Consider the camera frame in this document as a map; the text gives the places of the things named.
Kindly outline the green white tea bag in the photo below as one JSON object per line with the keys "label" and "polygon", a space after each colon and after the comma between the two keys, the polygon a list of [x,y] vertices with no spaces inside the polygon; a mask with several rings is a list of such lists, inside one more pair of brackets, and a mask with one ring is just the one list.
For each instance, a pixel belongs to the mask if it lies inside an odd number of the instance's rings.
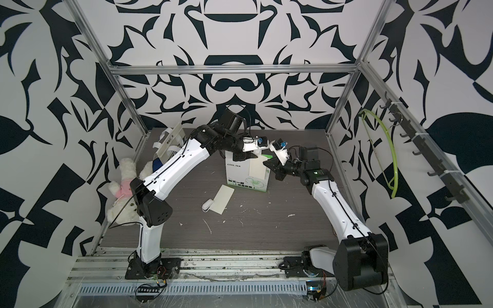
{"label": "green white tea bag", "polygon": [[241,162],[233,161],[233,153],[226,151],[225,167],[227,184],[254,191],[266,192],[270,178],[270,170],[263,164],[271,155],[260,155],[255,159]]}

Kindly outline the white paper receipt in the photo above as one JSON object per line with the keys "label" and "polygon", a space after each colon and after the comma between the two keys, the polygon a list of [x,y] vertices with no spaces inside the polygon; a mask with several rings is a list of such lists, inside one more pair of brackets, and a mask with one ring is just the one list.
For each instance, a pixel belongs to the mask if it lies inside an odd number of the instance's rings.
{"label": "white paper receipt", "polygon": [[214,197],[209,210],[222,215],[233,194],[234,189],[232,187],[222,185]]}

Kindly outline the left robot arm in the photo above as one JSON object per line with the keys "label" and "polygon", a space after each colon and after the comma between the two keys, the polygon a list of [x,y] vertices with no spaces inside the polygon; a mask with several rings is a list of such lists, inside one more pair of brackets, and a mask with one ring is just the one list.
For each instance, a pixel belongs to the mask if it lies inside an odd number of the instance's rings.
{"label": "left robot arm", "polygon": [[130,188],[141,224],[137,247],[140,261],[147,265],[160,259],[163,224],[173,212],[166,199],[191,170],[219,150],[233,153],[235,161],[244,161],[259,155],[267,145],[266,137],[241,137],[218,123],[202,125],[157,171],[144,180],[133,180]]}

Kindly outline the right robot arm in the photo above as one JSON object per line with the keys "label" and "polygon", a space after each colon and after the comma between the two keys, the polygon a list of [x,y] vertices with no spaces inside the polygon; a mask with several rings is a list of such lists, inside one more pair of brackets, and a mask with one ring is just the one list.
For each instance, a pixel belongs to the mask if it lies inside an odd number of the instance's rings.
{"label": "right robot arm", "polygon": [[297,177],[318,202],[335,231],[339,245],[312,246],[302,253],[306,273],[333,275],[344,291],[363,289],[373,293],[374,286],[388,287],[388,242],[373,233],[345,201],[330,170],[323,168],[316,146],[301,146],[296,156],[287,144],[274,141],[269,146],[275,156],[264,162],[277,180]]}

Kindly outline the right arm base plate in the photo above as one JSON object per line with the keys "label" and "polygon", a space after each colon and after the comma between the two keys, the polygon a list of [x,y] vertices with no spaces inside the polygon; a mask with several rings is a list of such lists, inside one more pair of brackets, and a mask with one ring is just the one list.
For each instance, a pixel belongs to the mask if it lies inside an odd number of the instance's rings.
{"label": "right arm base plate", "polygon": [[287,256],[278,265],[278,269],[284,272],[287,278],[324,278],[322,269],[312,267],[306,256]]}

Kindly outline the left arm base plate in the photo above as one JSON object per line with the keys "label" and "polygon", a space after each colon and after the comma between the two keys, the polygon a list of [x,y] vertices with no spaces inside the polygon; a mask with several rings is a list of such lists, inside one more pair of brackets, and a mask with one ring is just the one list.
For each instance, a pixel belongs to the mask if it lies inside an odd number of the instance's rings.
{"label": "left arm base plate", "polygon": [[173,278],[181,271],[181,258],[162,258],[158,257],[151,263],[144,263],[134,252],[128,258],[126,280],[141,280],[157,278],[165,280]]}

